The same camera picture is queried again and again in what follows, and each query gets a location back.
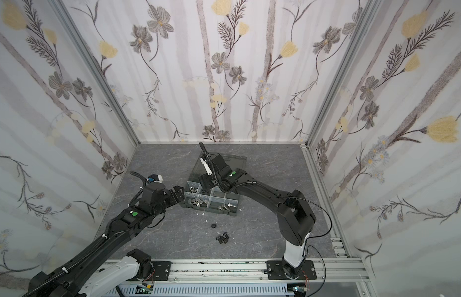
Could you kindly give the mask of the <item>steel hex nut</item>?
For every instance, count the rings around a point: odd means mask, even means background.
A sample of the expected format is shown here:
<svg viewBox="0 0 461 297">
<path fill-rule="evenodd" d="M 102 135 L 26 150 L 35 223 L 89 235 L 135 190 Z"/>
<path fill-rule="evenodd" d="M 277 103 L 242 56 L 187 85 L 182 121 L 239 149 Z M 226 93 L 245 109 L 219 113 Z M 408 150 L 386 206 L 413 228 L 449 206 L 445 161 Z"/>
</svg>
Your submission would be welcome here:
<svg viewBox="0 0 461 297">
<path fill-rule="evenodd" d="M 192 193 L 192 194 L 200 194 L 200 193 L 201 193 L 201 189 L 200 189 L 200 188 L 193 188 L 193 187 L 190 187 L 189 192 Z"/>
</svg>

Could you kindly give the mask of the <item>steel wing nut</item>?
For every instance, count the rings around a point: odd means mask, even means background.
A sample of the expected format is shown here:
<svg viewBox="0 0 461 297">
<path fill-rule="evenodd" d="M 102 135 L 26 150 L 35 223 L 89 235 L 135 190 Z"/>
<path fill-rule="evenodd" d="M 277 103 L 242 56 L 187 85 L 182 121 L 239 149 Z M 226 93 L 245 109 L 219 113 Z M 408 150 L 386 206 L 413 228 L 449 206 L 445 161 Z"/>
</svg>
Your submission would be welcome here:
<svg viewBox="0 0 461 297">
<path fill-rule="evenodd" d="M 190 204 L 196 207 L 207 208 L 207 201 L 201 199 L 193 199 L 190 201 Z"/>
</svg>

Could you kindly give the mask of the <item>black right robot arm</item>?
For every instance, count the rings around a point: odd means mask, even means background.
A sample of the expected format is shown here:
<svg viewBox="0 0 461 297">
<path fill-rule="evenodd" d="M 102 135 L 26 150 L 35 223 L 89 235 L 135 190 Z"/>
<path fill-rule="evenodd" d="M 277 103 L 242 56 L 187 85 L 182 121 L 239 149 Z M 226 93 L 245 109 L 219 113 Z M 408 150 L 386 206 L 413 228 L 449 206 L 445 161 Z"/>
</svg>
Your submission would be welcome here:
<svg viewBox="0 0 461 297">
<path fill-rule="evenodd" d="M 311 205 L 298 190 L 287 192 L 253 178 L 241 168 L 231 168 L 218 153 L 209 153 L 201 142 L 200 162 L 206 173 L 200 185 L 209 191 L 218 187 L 223 193 L 246 196 L 265 206 L 276 215 L 279 231 L 286 240 L 282 271 L 287 278 L 296 279 L 303 273 L 308 241 L 317 222 Z"/>
</svg>

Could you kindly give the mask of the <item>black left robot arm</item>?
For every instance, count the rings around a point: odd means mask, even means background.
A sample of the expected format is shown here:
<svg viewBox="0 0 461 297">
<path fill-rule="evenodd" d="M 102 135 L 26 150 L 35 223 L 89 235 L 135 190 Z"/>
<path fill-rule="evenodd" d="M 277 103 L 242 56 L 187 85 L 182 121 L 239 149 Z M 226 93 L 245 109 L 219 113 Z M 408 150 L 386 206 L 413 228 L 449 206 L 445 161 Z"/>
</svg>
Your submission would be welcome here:
<svg viewBox="0 0 461 297">
<path fill-rule="evenodd" d="M 116 250 L 138 236 L 160 214 L 185 199 L 185 189 L 174 186 L 167 189 L 159 174 L 144 177 L 130 172 L 142 182 L 140 190 L 132 198 L 128 207 L 112 219 L 103 234 L 96 238 L 79 254 L 62 266 L 46 274 L 38 273 L 28 285 L 25 297 L 90 297 L 89 279 Z"/>
</svg>

